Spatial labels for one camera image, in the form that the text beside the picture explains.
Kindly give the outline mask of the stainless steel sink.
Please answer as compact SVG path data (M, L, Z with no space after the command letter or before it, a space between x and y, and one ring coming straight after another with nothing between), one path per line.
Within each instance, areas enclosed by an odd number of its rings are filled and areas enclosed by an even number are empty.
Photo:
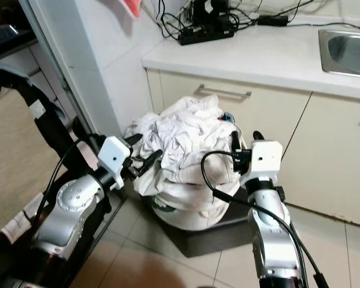
M360 32L321 29L318 44L324 72L360 77Z

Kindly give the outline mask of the black power strip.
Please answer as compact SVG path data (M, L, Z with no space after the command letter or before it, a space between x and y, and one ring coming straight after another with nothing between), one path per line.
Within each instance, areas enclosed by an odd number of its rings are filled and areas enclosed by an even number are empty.
M231 38L236 31L237 28L230 22L194 25L180 30L178 44L189 46L189 44Z

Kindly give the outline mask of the beige kitchen cabinet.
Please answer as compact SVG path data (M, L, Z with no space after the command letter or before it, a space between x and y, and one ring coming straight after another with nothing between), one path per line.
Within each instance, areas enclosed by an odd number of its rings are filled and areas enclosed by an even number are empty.
M360 225L360 99L154 69L148 75L156 112L210 96L196 93L201 84L251 91L246 100L217 95L219 107L248 142L259 131L284 146L278 181L287 202Z

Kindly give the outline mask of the red hanging cloth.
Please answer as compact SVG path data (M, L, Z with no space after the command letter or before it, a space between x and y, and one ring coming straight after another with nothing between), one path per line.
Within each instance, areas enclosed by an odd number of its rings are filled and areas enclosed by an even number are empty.
M139 19L142 0L120 0L133 19Z

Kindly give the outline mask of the black power adapter brick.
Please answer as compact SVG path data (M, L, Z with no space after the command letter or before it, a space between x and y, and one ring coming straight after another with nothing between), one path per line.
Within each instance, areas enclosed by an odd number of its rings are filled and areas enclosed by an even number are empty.
M288 23L288 16L260 16L255 20L255 24L259 26L284 27Z

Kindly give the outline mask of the dark blue garment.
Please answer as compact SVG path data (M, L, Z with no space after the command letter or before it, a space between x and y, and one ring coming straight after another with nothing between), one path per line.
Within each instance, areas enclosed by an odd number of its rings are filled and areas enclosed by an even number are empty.
M234 115L232 115L232 113L229 112L222 113L222 115L218 118L218 120L236 124Z

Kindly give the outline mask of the grey metal door frame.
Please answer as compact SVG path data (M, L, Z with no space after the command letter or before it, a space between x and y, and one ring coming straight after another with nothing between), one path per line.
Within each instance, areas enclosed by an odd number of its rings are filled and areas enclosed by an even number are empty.
M18 1L34 31L38 46L37 59L42 61L42 72L44 72L45 78L55 94L53 103L58 105L65 114L65 125L70 131L84 132L85 134L93 132L84 110L76 99L73 88L68 84L67 77L63 72L59 52L56 52L53 45L51 30L48 29L38 7L39 0Z

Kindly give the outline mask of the white crumpled clothes pile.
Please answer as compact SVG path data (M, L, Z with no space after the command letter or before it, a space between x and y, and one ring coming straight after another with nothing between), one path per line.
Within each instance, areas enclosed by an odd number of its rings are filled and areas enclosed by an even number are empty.
M221 120L224 110L215 94L185 97L161 113L146 113L125 130L141 134L133 157L146 159L161 150L163 156L133 184L136 194L147 197L150 211L172 227L206 230L226 214L229 204L212 195L205 181L227 195L239 189L239 173L226 154L203 156L210 151L230 151L238 127Z

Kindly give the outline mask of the black charger device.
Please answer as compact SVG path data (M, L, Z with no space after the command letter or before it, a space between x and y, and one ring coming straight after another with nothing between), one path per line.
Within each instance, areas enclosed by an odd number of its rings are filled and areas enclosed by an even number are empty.
M213 31L233 28L229 16L230 0L191 0L191 24Z

